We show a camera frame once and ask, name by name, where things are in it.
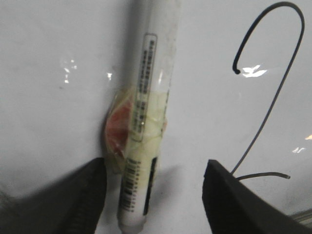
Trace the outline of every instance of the white wall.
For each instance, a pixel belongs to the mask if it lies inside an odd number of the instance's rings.
[[[293,53],[295,11],[280,8],[259,24],[232,62],[253,20],[272,0],[183,1],[161,169],[143,234],[210,233],[201,201],[208,159],[231,170],[256,133]],[[291,175],[244,183],[286,214],[311,208],[312,2],[297,59],[258,141],[236,176]],[[0,3],[0,190],[23,197],[100,156],[101,122],[122,82],[132,0],[31,0]],[[107,73],[112,73],[108,81]],[[300,153],[293,153],[299,147]],[[97,234],[118,233],[119,177],[109,185]]]

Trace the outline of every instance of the tube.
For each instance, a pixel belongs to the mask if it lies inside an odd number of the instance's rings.
[[[117,214],[124,234],[139,233],[146,222],[165,125],[181,0],[148,0],[147,10],[140,65],[133,74],[137,83]]]

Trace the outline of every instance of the barcode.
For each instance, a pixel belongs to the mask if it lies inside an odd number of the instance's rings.
[[[135,210],[140,164],[140,161],[135,161],[130,158],[126,160],[119,205],[124,210],[130,212],[134,212]]]
[[[135,133],[132,139],[142,141],[144,124],[146,120],[147,103],[151,88],[151,76],[156,51],[156,35],[145,35],[143,54],[140,65],[140,74],[137,83],[136,105],[133,111],[132,132]]]

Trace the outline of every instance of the black object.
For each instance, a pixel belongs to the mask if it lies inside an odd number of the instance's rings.
[[[14,215],[0,211],[1,234],[93,234],[104,207],[106,169],[103,158],[16,201]]]
[[[312,234],[209,160],[202,196],[213,234]]]

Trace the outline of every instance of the black cable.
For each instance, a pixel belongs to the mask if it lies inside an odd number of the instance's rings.
[[[244,39],[243,39],[243,41],[242,41],[242,43],[241,43],[241,45],[240,45],[240,47],[239,47],[239,49],[238,49],[238,52],[237,52],[237,54],[236,54],[236,56],[235,56],[235,59],[234,59],[234,62],[233,62],[233,71],[234,71],[236,74],[239,74],[239,73],[240,73],[240,70],[237,69],[237,63],[238,63],[239,57],[240,57],[240,55],[241,55],[241,53],[242,53],[242,51],[243,51],[243,49],[244,49],[244,46],[245,46],[246,42],[248,41],[250,35],[252,34],[253,30],[256,28],[256,26],[257,26],[258,23],[262,20],[262,18],[265,17],[270,11],[272,11],[272,10],[278,8],[278,7],[282,7],[282,6],[291,7],[291,8],[294,9],[294,10],[298,13],[298,15],[300,16],[300,19],[301,19],[301,32],[300,32],[299,40],[298,40],[297,46],[296,46],[296,48],[295,48],[295,50],[294,50],[294,53],[293,53],[293,55],[292,55],[292,58],[291,58],[291,60],[290,60],[290,62],[289,62],[289,64],[288,64],[288,67],[287,67],[287,69],[286,69],[286,72],[285,72],[285,74],[284,74],[284,76],[283,76],[283,79],[282,79],[282,81],[281,81],[281,83],[280,83],[280,85],[279,85],[279,87],[278,87],[278,89],[277,89],[277,91],[276,91],[276,93],[275,93],[275,96],[274,96],[274,98],[273,98],[273,101],[272,101],[272,103],[271,103],[271,105],[270,105],[270,107],[269,107],[269,109],[268,109],[268,111],[267,111],[267,114],[265,115],[265,117],[264,117],[264,119],[263,119],[263,121],[262,121],[262,123],[261,123],[261,126],[260,126],[259,130],[257,131],[256,135],[254,136],[253,140],[251,141],[250,145],[248,146],[248,148],[247,148],[247,150],[245,151],[245,153],[244,153],[244,155],[242,156],[242,158],[239,160],[239,162],[235,165],[234,169],[231,171],[231,174],[234,174],[234,172],[238,169],[238,167],[240,166],[240,164],[244,161],[244,159],[245,159],[245,157],[247,156],[248,152],[250,151],[250,149],[251,149],[252,146],[254,145],[255,141],[257,140],[258,136],[260,135],[260,133],[261,133],[261,131],[262,131],[264,125],[266,124],[266,122],[267,122],[267,120],[268,120],[268,118],[269,118],[269,115],[270,115],[270,113],[271,113],[271,111],[272,111],[272,109],[273,109],[273,107],[274,107],[274,105],[275,105],[275,102],[276,102],[276,100],[277,100],[277,97],[278,97],[278,95],[279,95],[279,93],[280,93],[280,91],[281,91],[281,89],[282,89],[282,87],[283,87],[283,84],[284,84],[285,79],[286,79],[286,77],[287,77],[287,75],[288,75],[288,73],[289,73],[289,70],[290,70],[290,68],[291,68],[291,66],[292,66],[292,64],[293,64],[293,61],[294,61],[294,59],[295,59],[295,57],[296,57],[296,55],[297,55],[297,52],[298,52],[299,47],[300,47],[300,43],[301,43],[302,38],[303,38],[304,28],[305,28],[304,16],[303,16],[301,10],[299,9],[299,7],[296,6],[295,4],[291,3],[291,2],[282,1],[282,2],[275,3],[275,4],[271,5],[271,6],[269,6],[268,8],[266,8],[266,9],[255,19],[255,21],[253,22],[253,24],[252,24],[251,27],[249,28],[247,34],[245,35],[245,37],[244,37]]]
[[[261,177],[261,176],[278,176],[278,177],[282,177],[285,179],[291,178],[289,175],[279,173],[279,172],[264,172],[264,173],[255,173],[255,174],[251,174],[251,175],[244,175],[244,176],[237,177],[236,179],[243,180],[243,179]]]

